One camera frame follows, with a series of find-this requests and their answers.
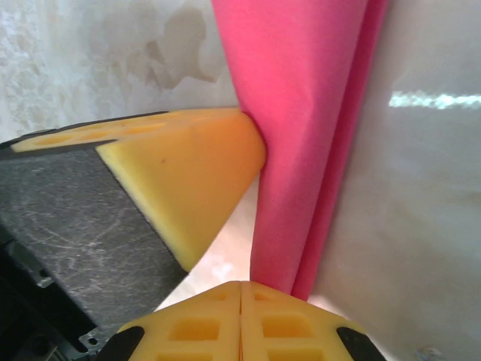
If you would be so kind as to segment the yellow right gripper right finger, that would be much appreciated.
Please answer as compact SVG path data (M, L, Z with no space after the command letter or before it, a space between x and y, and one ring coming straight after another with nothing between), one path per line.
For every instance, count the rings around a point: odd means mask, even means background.
M360 325L256 282L241 283L244 360L381 360Z

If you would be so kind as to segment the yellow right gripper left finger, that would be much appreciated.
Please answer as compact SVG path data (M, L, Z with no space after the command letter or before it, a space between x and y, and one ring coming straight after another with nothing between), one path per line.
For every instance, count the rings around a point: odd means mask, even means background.
M238 360L241 283L230 281L130 321L99 360Z

